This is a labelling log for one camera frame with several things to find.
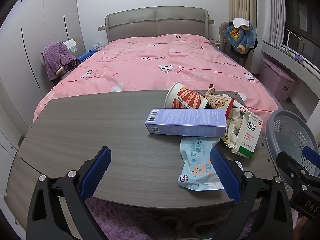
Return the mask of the blue wet wipes packet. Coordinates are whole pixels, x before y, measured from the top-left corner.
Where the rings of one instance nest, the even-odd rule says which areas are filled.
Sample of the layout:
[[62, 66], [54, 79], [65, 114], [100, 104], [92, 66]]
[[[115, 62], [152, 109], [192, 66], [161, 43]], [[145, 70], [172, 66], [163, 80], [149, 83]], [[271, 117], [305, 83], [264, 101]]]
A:
[[222, 190], [220, 182], [210, 161], [211, 149], [219, 138], [185, 137], [180, 142], [180, 153], [184, 162], [177, 179], [179, 186], [192, 191]]

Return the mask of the white green medicine box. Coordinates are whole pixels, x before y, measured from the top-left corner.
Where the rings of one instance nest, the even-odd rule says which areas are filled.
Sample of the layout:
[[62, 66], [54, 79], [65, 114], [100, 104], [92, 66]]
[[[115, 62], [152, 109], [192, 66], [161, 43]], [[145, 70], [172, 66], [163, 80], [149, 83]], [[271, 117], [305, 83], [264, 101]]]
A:
[[246, 158], [252, 158], [262, 126], [263, 120], [259, 116], [250, 111], [243, 114], [238, 139], [235, 147], [233, 149], [230, 148], [231, 152]]

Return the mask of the purple rectangular carton box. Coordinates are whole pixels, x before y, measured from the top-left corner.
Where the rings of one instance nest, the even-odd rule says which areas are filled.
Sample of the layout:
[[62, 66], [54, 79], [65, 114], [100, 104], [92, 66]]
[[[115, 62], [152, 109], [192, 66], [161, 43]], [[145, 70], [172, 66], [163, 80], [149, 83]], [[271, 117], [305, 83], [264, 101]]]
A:
[[219, 138], [227, 123], [223, 109], [161, 108], [151, 110], [145, 126], [151, 134]]

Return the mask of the red white paper cup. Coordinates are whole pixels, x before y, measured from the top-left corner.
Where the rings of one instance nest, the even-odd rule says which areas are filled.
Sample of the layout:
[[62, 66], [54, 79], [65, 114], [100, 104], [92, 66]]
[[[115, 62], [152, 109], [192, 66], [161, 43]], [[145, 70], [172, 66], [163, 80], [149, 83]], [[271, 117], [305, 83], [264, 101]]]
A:
[[176, 82], [169, 89], [164, 101], [164, 108], [198, 108], [204, 109], [208, 100], [200, 93]]

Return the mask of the grey plastic trash basket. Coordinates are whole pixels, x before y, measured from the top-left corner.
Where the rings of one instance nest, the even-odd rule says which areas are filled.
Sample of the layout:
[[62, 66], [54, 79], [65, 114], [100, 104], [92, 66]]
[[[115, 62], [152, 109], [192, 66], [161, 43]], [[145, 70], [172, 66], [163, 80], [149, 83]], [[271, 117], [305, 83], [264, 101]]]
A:
[[319, 175], [319, 168], [303, 157], [303, 148], [308, 146], [318, 152], [315, 137], [310, 128], [298, 115], [284, 109], [271, 114], [266, 123], [266, 143], [273, 162], [280, 152], [286, 152], [313, 176]]

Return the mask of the crumpled white paper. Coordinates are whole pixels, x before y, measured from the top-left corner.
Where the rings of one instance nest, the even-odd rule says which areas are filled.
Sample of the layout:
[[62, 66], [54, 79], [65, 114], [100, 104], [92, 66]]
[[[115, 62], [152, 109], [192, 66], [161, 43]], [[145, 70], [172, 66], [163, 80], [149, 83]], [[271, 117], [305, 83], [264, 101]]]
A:
[[240, 109], [232, 107], [229, 117], [226, 121], [226, 132], [221, 139], [228, 148], [233, 149], [238, 139], [238, 133], [241, 128], [243, 114]]

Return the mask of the white red small box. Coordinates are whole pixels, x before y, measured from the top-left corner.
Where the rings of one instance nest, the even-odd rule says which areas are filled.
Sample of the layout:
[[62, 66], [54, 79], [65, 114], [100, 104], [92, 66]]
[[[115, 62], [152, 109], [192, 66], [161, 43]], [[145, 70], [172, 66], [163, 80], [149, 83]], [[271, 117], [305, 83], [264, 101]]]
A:
[[238, 101], [236, 101], [234, 99], [233, 101], [233, 108], [237, 108], [239, 109], [239, 111], [242, 113], [242, 114], [246, 114], [248, 112], [248, 109], [241, 103], [239, 103]]

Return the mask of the red beige snack wrapper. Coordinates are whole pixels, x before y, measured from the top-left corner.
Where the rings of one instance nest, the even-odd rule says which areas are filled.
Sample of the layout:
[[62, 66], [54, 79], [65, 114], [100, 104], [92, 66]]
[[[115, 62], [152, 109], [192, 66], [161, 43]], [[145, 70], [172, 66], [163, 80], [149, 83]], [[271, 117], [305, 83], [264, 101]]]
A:
[[234, 98], [216, 94], [214, 85], [204, 93], [204, 97], [208, 100], [208, 105], [213, 109], [224, 109], [226, 119], [229, 118]]

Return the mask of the pink plastic storage box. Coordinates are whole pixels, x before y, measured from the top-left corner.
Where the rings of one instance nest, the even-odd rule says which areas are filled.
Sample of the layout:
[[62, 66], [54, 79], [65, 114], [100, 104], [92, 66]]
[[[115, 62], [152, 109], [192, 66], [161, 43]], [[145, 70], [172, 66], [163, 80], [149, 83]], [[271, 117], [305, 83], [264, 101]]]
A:
[[296, 84], [294, 77], [264, 57], [260, 68], [259, 80], [278, 101], [286, 101]]

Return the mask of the grey chair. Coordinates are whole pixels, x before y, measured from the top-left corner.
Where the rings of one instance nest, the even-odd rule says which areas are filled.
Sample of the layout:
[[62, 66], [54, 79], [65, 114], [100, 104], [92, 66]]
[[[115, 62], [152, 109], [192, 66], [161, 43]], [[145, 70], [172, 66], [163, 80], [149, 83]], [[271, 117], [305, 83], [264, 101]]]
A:
[[247, 70], [250, 70], [253, 50], [251, 50], [246, 56], [242, 55], [234, 50], [230, 42], [227, 40], [227, 37], [224, 35], [223, 31], [229, 27], [229, 22], [223, 22], [219, 26], [219, 38], [220, 44], [219, 49], [226, 54], [228, 57], [233, 59], [235, 62], [245, 67]]

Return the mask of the pink cartoon duvet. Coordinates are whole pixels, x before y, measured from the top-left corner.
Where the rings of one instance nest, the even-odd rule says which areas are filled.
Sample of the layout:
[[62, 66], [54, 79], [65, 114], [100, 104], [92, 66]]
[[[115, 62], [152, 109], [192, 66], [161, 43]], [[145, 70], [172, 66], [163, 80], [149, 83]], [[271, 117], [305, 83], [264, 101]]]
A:
[[38, 103], [38, 117], [50, 100], [134, 90], [168, 90], [176, 83], [193, 90], [237, 92], [246, 107], [267, 120], [278, 105], [244, 67], [199, 35], [168, 34], [122, 38], [79, 64]]

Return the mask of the white cloth on jacket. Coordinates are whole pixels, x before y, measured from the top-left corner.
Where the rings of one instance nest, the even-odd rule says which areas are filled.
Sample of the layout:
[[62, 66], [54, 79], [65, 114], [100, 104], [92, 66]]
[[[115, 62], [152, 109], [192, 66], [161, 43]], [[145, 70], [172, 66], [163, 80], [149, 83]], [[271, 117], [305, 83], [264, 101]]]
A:
[[245, 31], [248, 31], [250, 28], [250, 22], [244, 18], [234, 18], [233, 19], [233, 26], [234, 28], [242, 28]]

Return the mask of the beige curtain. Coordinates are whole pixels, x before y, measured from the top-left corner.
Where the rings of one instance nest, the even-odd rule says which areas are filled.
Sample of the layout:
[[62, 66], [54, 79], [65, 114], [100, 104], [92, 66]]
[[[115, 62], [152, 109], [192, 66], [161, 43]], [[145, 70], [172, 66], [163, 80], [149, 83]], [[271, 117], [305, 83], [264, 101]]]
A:
[[257, 25], [257, 0], [230, 0], [229, 20], [244, 18], [256, 28]]

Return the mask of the grey upholstered headboard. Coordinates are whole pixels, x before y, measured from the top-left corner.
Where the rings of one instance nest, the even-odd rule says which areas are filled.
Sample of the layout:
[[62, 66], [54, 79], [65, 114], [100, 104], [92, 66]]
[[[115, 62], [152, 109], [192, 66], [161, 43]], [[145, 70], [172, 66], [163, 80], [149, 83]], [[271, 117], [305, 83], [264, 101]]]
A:
[[206, 9], [181, 6], [146, 7], [120, 11], [105, 17], [107, 41], [129, 37], [156, 37], [167, 34], [192, 34], [209, 37], [214, 24]]

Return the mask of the white wardrobe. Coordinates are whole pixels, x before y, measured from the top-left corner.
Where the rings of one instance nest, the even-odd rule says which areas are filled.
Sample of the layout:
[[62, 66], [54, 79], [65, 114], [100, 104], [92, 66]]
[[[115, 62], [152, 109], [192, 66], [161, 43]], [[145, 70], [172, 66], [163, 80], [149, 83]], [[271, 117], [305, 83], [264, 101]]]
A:
[[74, 40], [85, 52], [77, 0], [17, 0], [1, 26], [1, 195], [19, 142], [33, 123], [34, 111], [51, 90], [43, 49]]

